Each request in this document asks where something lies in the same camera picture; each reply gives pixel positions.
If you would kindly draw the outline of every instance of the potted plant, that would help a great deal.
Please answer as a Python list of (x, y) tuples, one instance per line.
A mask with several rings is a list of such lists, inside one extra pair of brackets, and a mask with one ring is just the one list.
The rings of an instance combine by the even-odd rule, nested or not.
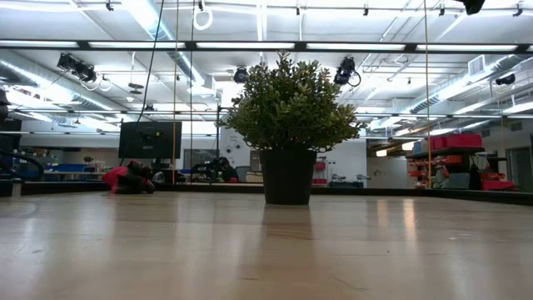
[(294, 63), (280, 52), (276, 69), (250, 68), (221, 125), (260, 150), (265, 198), (272, 204), (308, 204), (316, 154), (358, 138), (364, 124), (354, 107), (336, 102), (340, 88), (318, 61)]

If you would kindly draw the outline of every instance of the chair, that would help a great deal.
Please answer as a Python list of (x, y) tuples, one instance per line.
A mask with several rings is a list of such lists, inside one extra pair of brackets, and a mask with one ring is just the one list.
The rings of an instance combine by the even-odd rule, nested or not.
[(247, 172), (251, 170), (252, 168), (250, 166), (235, 167), (235, 171), (237, 172), (237, 176), (239, 177), (239, 181), (241, 183), (245, 183), (247, 181)]

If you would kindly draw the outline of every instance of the black plant pot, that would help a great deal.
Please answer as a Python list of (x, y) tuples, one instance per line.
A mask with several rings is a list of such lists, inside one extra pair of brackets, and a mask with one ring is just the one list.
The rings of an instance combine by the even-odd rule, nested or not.
[(311, 195), (316, 152), (263, 150), (259, 153), (268, 204), (307, 205)]

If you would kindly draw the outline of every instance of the green leafy plant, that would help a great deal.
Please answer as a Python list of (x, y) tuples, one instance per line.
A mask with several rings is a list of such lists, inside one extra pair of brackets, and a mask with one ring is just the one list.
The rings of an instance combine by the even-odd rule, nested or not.
[(352, 105), (335, 101), (339, 87), (318, 61), (294, 63), (288, 52), (280, 52), (277, 69), (259, 64), (248, 72), (220, 124), (234, 128), (250, 147), (326, 152), (358, 138), (365, 127), (356, 121)]

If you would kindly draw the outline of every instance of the black monitor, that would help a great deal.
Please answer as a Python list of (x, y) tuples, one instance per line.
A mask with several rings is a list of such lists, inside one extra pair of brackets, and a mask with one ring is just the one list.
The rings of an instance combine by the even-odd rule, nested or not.
[(176, 135), (173, 137), (173, 122), (125, 122), (120, 130), (120, 158), (172, 158), (172, 143), (176, 142), (176, 158), (180, 158), (182, 145), (182, 123), (176, 122)]

